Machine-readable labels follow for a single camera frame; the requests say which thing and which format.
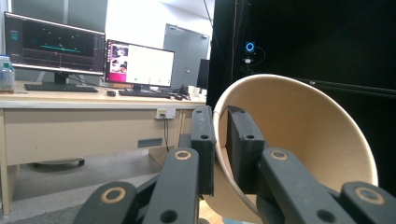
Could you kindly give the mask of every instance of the gray floor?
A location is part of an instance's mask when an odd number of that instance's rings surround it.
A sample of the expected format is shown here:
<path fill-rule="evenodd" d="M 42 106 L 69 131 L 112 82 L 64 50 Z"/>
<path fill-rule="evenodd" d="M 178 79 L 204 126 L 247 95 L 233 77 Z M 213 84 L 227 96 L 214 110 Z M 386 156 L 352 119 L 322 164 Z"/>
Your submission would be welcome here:
<path fill-rule="evenodd" d="M 62 165 L 21 165 L 8 223 L 85 202 L 101 185 L 124 180 L 137 186 L 161 171 L 146 149 L 85 158 Z"/>

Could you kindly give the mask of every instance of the computer mouse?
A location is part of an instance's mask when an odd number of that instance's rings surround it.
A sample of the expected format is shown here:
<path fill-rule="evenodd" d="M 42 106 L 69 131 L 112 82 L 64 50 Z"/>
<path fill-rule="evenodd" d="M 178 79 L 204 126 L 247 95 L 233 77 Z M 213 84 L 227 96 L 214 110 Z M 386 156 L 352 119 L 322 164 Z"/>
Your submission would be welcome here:
<path fill-rule="evenodd" d="M 115 91 L 107 91 L 106 94 L 108 96 L 116 96 L 116 92 Z"/>
<path fill-rule="evenodd" d="M 174 99 L 175 100 L 183 100 L 183 96 L 179 95 L 179 94 L 176 94 L 176 95 L 174 95 Z"/>

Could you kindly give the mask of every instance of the computer monitor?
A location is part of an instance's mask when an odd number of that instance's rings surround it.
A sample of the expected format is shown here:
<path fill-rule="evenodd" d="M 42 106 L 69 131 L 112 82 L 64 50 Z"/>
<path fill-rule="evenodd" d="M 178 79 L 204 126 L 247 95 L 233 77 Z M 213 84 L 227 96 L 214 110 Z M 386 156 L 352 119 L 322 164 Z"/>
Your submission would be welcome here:
<path fill-rule="evenodd" d="M 105 82 L 132 86 L 171 87 L 175 53 L 117 40 L 107 40 Z"/>
<path fill-rule="evenodd" d="M 197 87 L 207 90 L 207 82 L 209 79 L 209 60 L 201 59 L 199 64 Z"/>
<path fill-rule="evenodd" d="M 15 68 L 52 71 L 55 84 L 69 75 L 102 77 L 105 33 L 5 12 L 6 54 Z"/>

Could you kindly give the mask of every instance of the desk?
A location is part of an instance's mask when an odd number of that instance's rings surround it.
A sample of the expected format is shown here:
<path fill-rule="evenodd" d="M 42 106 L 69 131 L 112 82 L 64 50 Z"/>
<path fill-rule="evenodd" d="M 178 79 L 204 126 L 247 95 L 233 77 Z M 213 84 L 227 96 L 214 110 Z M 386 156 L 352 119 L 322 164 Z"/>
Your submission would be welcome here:
<path fill-rule="evenodd" d="M 192 110 L 205 101 L 106 95 L 90 92 L 26 91 L 0 95 L 0 169 L 3 214 L 8 215 L 19 165 L 139 148 L 164 150 L 164 121 L 157 108 L 175 108 L 168 120 L 168 146 L 191 130 Z"/>

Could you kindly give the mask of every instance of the bottle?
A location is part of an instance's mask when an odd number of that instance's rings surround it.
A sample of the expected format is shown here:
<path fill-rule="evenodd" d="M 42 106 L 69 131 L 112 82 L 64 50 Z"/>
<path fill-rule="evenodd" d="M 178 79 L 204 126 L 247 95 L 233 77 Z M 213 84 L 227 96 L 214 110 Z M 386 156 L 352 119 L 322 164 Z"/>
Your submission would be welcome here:
<path fill-rule="evenodd" d="M 0 74 L 0 94 L 12 94 L 15 88 L 15 75 L 10 62 L 3 60 L 3 69 Z"/>

